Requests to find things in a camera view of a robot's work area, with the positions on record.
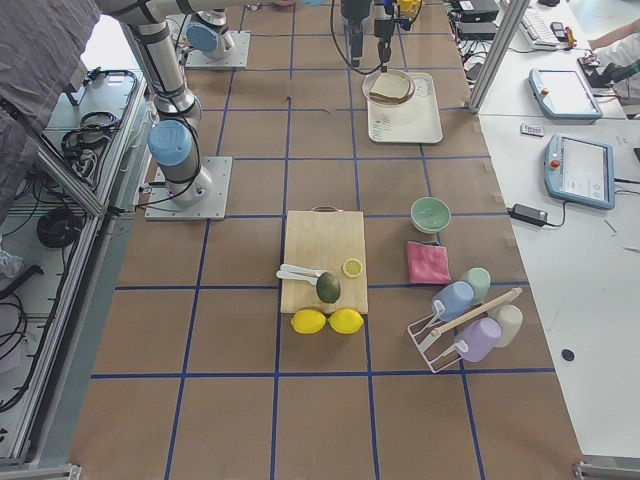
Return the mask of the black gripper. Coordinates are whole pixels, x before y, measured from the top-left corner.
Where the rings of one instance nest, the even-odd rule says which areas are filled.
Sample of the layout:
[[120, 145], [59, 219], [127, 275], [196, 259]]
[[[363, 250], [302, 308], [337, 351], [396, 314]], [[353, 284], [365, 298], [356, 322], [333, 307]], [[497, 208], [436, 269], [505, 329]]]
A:
[[[359, 67], [363, 51], [363, 32], [366, 19], [372, 19], [375, 36], [392, 36], [395, 24], [395, 2], [391, 0], [346, 0], [340, 13], [348, 33], [349, 64]], [[391, 38], [380, 37], [377, 43], [379, 71], [385, 73], [391, 57]]]

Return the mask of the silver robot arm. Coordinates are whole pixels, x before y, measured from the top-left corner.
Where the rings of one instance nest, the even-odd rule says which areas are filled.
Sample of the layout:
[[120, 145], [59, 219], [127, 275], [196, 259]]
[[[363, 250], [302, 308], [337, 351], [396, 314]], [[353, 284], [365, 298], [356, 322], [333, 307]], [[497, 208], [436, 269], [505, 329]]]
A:
[[[334, 27], [336, 2], [330, 5], [330, 35], [336, 51], [346, 66], [361, 75], [376, 71], [385, 72], [391, 58], [391, 42], [397, 23], [403, 23], [400, 7], [396, 1], [341, 1], [340, 15], [346, 33], [346, 48], [343, 50]], [[371, 70], [360, 69], [360, 59], [364, 50], [364, 24], [373, 19], [374, 37], [377, 39], [378, 64]], [[229, 40], [226, 13], [224, 9], [198, 11], [191, 15], [186, 26], [185, 37], [188, 45], [203, 54], [222, 52], [223, 41]]]
[[197, 134], [201, 103], [188, 88], [167, 18], [211, 13], [202, 26], [218, 32], [223, 9], [236, 1], [98, 1], [100, 11], [127, 32], [150, 91], [159, 121], [147, 137], [148, 149], [164, 184], [138, 206], [149, 220], [222, 220], [225, 216], [232, 158], [204, 156]]

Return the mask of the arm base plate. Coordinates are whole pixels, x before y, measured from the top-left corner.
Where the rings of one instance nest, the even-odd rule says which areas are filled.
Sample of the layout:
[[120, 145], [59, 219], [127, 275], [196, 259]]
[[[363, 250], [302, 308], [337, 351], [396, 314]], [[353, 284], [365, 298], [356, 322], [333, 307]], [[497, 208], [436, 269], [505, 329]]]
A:
[[164, 174], [156, 168], [154, 181], [158, 188], [149, 191], [145, 206], [147, 221], [223, 220], [232, 172], [229, 156], [201, 158], [201, 171], [189, 189], [178, 196], [177, 185], [165, 184]]
[[251, 33], [248, 31], [226, 31], [219, 34], [205, 28], [189, 28], [186, 67], [188, 69], [228, 70], [245, 68]]

